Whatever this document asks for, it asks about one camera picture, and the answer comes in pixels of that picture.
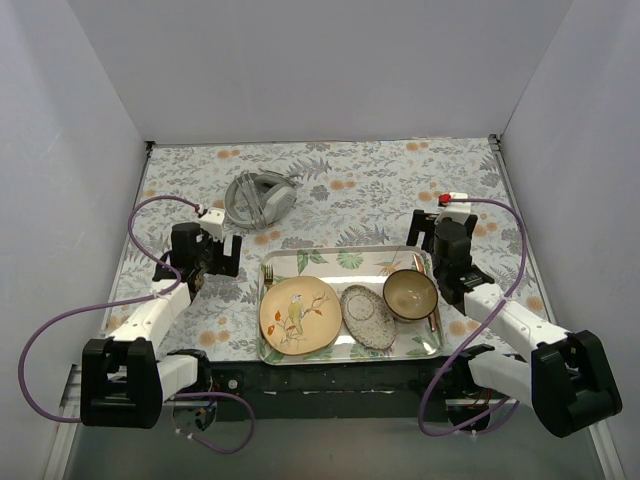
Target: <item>leaf-patterned tray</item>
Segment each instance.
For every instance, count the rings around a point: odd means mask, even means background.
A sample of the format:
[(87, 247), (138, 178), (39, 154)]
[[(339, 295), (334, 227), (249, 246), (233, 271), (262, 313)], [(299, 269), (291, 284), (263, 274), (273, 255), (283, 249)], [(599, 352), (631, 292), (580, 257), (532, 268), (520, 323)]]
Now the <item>leaf-patterned tray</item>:
[[(425, 271), (431, 272), (430, 260), (424, 256), (423, 252), (418, 248), (406, 246), (280, 250), (265, 256), (262, 259), (262, 265), (273, 266), (274, 284), (299, 275), (314, 276), (329, 284), (339, 298), (350, 285), (364, 285), (378, 295), (382, 295), (382, 287), (387, 277), (396, 270), (416, 269), (416, 259), (422, 261)], [(260, 273), (258, 291), (262, 301), (266, 292), (262, 273)], [(271, 365), (437, 357), (444, 344), (438, 309), (435, 317), (436, 332), (431, 332), (427, 321), (396, 322), (396, 340), (386, 350), (373, 350), (358, 343), (343, 323), (333, 344), (306, 355), (284, 355), (272, 349), (262, 336), (258, 324), (258, 354), (264, 362)]]

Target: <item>yellow plate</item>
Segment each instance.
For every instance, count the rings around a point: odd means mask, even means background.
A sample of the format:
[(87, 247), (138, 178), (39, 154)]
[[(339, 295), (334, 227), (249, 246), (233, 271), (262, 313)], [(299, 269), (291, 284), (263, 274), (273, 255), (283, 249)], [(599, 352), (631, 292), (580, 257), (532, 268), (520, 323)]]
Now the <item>yellow plate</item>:
[(333, 289), (316, 277), (295, 277), (275, 285), (260, 304), (260, 330), (285, 355), (326, 347), (338, 336), (342, 311)]

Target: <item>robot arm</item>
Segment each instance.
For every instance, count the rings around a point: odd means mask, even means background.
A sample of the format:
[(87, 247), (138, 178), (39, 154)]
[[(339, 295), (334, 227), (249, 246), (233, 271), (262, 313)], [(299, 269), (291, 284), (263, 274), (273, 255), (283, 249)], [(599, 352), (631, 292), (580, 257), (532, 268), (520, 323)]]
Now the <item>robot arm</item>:
[[(105, 339), (90, 340), (82, 352), (81, 419), (85, 425), (155, 425), (165, 400), (186, 387), (210, 388), (204, 352), (179, 350), (156, 362), (160, 343), (176, 318), (193, 301), (204, 274), (238, 275), (242, 238), (234, 236), (231, 256), (222, 240), (224, 210), (205, 212), (198, 223), (174, 225), (172, 249), (162, 257), (181, 275), (167, 295), (142, 304)], [(175, 275), (156, 267), (152, 292), (175, 283)]]
[[(451, 197), (467, 198), (458, 193)], [(440, 215), (415, 211), (407, 245), (415, 245), (424, 232), (422, 249), (432, 256), (443, 299), (463, 315), (484, 322), (504, 293), (473, 264), (476, 222), (469, 203), (450, 203)], [(490, 328), (524, 361), (485, 345), (466, 350), (454, 362), (454, 371), (533, 408), (552, 434), (567, 436), (622, 410), (604, 349), (591, 332), (569, 332), (510, 300)]]

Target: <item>bowl rim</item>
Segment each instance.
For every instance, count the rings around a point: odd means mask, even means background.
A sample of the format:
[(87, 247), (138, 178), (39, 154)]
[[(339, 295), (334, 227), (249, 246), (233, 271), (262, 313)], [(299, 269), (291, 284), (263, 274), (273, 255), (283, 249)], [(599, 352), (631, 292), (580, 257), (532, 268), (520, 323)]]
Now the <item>bowl rim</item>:
[[(400, 274), (403, 274), (403, 275), (407, 275), (407, 273), (408, 273), (408, 272), (412, 272), (412, 273), (411, 273), (412, 275), (413, 275), (413, 274), (417, 274), (417, 275), (420, 275), (421, 277), (425, 278), (429, 283), (431, 283), (431, 285), (433, 285), (433, 289), (434, 289), (434, 290), (435, 290), (435, 292), (436, 292), (436, 301), (435, 301), (435, 305), (434, 305), (433, 309), (432, 309), (430, 312), (427, 312), (425, 315), (421, 315), (421, 316), (419, 316), (419, 317), (407, 317), (407, 316), (405, 316), (405, 315), (401, 315), (401, 314), (399, 314), (398, 312), (396, 312), (396, 311), (391, 307), (391, 305), (389, 305), (389, 301), (387, 300), (387, 284), (388, 284), (388, 282), (389, 282), (389, 279), (390, 279), (391, 277), (393, 277), (394, 275), (398, 275), (399, 273), (400, 273)], [(403, 320), (422, 320), (422, 319), (424, 319), (424, 318), (427, 318), (429, 315), (431, 315), (433, 312), (435, 312), (435, 311), (436, 311), (436, 308), (438, 308), (438, 303), (439, 303), (439, 301), (440, 301), (440, 294), (438, 293), (438, 288), (436, 287), (435, 282), (434, 282), (433, 280), (431, 280), (431, 278), (429, 278), (429, 276), (428, 276), (428, 275), (425, 275), (424, 273), (420, 273), (420, 272), (419, 272), (419, 271), (417, 271), (417, 270), (412, 270), (412, 269), (410, 269), (410, 268), (405, 268), (405, 269), (402, 269), (402, 270), (396, 270), (396, 271), (395, 271), (395, 272), (393, 272), (391, 275), (389, 275), (389, 276), (387, 277), (387, 279), (384, 281), (384, 285), (383, 285), (383, 287), (382, 287), (382, 299), (384, 300), (384, 303), (387, 305), (387, 308), (388, 308), (389, 310), (391, 310), (391, 312), (392, 312), (394, 315), (397, 315), (398, 317), (402, 318)]]

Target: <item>white wall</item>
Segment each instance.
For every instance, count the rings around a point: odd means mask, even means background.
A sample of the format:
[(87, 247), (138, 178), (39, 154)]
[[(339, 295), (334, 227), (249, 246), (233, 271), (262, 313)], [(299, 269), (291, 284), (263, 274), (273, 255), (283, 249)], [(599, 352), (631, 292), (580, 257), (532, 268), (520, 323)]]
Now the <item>white wall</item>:
[(146, 140), (501, 133), (571, 0), (69, 0)]
[[(136, 132), (64, 0), (0, 0), (0, 477), (39, 478), (55, 424), (17, 381), (45, 320), (106, 300), (144, 163)], [(101, 313), (37, 342), (28, 383), (56, 411)]]
[(558, 321), (603, 341), (624, 403), (609, 421), (640, 478), (640, 3), (575, 0), (504, 135)]

